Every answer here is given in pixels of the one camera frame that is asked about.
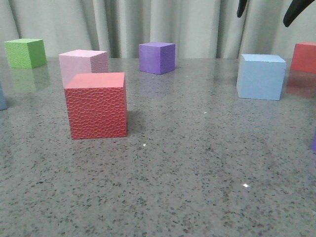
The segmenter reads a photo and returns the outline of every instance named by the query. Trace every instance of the gray curtain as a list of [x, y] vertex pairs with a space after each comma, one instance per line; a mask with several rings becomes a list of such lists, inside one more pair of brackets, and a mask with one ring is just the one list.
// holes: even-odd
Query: gray curtain
[[105, 50], [137, 58], [138, 44], [177, 44], [179, 58], [238, 58], [240, 53], [291, 58], [299, 41], [316, 41], [316, 3], [284, 27], [291, 0], [249, 0], [237, 18], [238, 0], [1, 0], [3, 41], [44, 39], [46, 54]]

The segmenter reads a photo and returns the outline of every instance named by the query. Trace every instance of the backdrop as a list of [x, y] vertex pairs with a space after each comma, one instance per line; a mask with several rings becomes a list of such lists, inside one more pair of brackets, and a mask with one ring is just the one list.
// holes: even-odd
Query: backdrop
[[44, 39], [47, 56], [80, 48], [137, 58], [138, 44], [164, 41], [179, 58], [291, 58], [296, 42], [316, 41], [316, 3], [286, 28], [290, 3], [249, 0], [237, 18], [238, 0], [1, 0], [0, 40]]

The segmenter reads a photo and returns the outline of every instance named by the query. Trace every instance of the pink cube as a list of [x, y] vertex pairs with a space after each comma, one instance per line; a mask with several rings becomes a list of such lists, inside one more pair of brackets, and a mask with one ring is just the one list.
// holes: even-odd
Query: pink cube
[[95, 50], [74, 50], [59, 54], [63, 86], [78, 73], [107, 73], [108, 53]]
[[73, 139], [126, 136], [124, 73], [77, 74], [65, 95]]

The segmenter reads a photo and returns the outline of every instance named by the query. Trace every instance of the granite countertop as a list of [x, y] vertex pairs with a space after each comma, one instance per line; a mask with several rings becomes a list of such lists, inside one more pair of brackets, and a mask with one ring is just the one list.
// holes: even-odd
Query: granite countertop
[[58, 59], [0, 58], [0, 236], [315, 236], [316, 87], [286, 88], [301, 73], [268, 101], [238, 98], [237, 60], [109, 69], [126, 73], [128, 136], [72, 140]]

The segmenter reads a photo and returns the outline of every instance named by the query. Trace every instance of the blue cube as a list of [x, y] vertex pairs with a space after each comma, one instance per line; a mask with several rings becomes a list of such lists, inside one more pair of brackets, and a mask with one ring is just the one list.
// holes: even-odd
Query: blue cube
[[5, 97], [2, 91], [1, 82], [0, 82], [0, 110], [7, 109], [8, 106], [6, 105]]
[[280, 100], [286, 62], [278, 55], [242, 54], [237, 78], [239, 98]]

